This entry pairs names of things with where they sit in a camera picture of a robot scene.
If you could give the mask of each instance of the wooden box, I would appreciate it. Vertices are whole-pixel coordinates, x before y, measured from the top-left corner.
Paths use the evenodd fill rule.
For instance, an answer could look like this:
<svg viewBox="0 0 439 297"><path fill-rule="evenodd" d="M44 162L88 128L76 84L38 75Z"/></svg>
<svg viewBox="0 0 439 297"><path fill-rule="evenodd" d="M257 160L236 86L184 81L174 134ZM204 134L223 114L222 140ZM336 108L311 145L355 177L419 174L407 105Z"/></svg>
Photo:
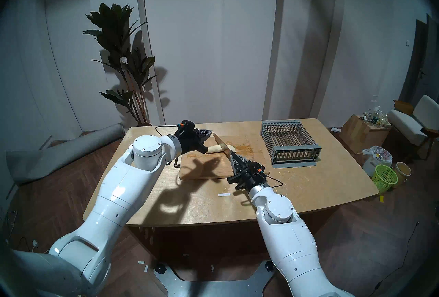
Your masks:
<svg viewBox="0 0 439 297"><path fill-rule="evenodd" d="M380 127L352 115L343 125L340 138L355 154L361 154L363 149L381 146L389 131L390 127Z"/></svg>

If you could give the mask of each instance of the metal base plate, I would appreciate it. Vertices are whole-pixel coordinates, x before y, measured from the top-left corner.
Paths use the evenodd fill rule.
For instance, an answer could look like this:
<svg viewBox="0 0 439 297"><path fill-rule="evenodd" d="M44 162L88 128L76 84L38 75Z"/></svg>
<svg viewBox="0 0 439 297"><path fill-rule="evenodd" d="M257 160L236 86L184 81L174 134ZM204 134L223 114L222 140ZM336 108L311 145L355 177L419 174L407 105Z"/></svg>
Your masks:
<svg viewBox="0 0 439 297"><path fill-rule="evenodd" d="M274 274L274 270L267 271L266 262L263 261L247 280L187 282L178 278L167 264L165 273L159 274L154 270L154 274L167 289L168 297L261 297L265 285Z"/></svg>

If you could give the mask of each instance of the wire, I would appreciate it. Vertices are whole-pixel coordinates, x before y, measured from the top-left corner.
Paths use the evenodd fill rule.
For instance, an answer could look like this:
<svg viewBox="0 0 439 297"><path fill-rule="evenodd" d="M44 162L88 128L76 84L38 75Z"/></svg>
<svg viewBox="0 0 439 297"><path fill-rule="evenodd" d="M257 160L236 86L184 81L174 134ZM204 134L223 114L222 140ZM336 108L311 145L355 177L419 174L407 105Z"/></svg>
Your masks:
<svg viewBox="0 0 439 297"><path fill-rule="evenodd" d="M21 238L20 238L20 240L19 240L19 244L17 245L17 247L16 247L15 249L18 249L18 247L20 246L20 243L21 243L21 240L22 240L22 239L25 240L25 242L26 242L26 247L28 248L28 251L30 251L29 245L27 244L26 237L21 237Z"/></svg>
<svg viewBox="0 0 439 297"><path fill-rule="evenodd" d="M8 215L9 215L9 213L15 213L15 215L14 215L14 221L12 222L12 224L8 221ZM8 237L8 241L9 241L9 239L10 239L10 236L12 235L12 231L14 230L14 226L15 226L15 220L16 220L16 218L17 218L17 211L8 212L8 213L6 214L6 223L7 223L8 225L12 225L12 229L10 230L9 237Z"/></svg>
<svg viewBox="0 0 439 297"><path fill-rule="evenodd" d="M157 128L162 128L162 127L178 127L178 125L177 125L177 124L166 124L166 125L164 125L164 126L156 126L156 127L155 127L155 131L156 131L160 136L163 136L163 135L157 130Z"/></svg>
<svg viewBox="0 0 439 297"><path fill-rule="evenodd" d="M276 186L273 186L273 187L271 187L271 188L281 187L281 186L284 185L284 183L283 183L282 181L279 181L279 180L277 180L277 179L275 179L275 178L272 178L272 177L270 177L270 176L268 176L268 175L267 175L267 178L273 179L274 181L277 181L277 182L280 182L280 183L281 183L280 185L276 185Z"/></svg>
<svg viewBox="0 0 439 297"><path fill-rule="evenodd" d="M379 289L379 287L381 286L381 283L382 283L383 281L385 281L385 280L387 279L387 277L389 277L392 273L394 273L395 271L399 270L400 268L402 268L402 267L404 266L404 263L406 262L407 254L409 253L409 243L410 243L410 239L413 237L414 231L416 230L416 227L417 227L418 225L419 225L419 222L416 222L416 225L414 226L413 232L412 232L412 234L411 234L409 240L407 241L407 251L406 251L406 255L404 256L403 264L402 264L400 267L398 267L397 269L393 270L391 273L389 273L384 279L382 279L381 281L379 281L378 284L375 285L375 289L374 289L374 291L373 291L368 297L371 297L371 296L375 293L375 291Z"/></svg>

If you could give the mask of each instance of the knife blade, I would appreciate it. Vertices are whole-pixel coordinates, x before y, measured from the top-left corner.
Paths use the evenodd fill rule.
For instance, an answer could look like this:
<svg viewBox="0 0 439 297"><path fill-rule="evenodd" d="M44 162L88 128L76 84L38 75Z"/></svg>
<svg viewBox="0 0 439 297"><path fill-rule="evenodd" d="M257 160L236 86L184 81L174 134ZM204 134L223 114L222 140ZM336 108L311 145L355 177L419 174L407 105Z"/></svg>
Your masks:
<svg viewBox="0 0 439 297"><path fill-rule="evenodd" d="M223 150L223 152L226 154L226 156L230 160L232 150L229 147L227 147L226 143L223 140L221 140L221 138L218 135L216 135L215 133L212 133L212 134L213 134L213 137L215 138L216 143L218 143L221 146L221 149Z"/></svg>

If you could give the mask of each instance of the black knob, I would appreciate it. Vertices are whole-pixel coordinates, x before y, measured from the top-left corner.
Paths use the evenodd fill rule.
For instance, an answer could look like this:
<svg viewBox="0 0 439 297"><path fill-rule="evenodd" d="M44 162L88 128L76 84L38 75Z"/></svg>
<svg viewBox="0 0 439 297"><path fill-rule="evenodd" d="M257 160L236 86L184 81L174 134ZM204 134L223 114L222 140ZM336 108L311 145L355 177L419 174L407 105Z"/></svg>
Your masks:
<svg viewBox="0 0 439 297"><path fill-rule="evenodd" d="M274 269L275 269L276 267L274 266L274 264L273 264L272 261L267 261L267 262L265 263L265 268L267 269L268 272L272 272L272 271L274 271Z"/></svg>
<svg viewBox="0 0 439 297"><path fill-rule="evenodd" d="M159 275L163 275L166 272L166 266L164 266L162 263L157 263L155 266L155 272L157 272Z"/></svg>

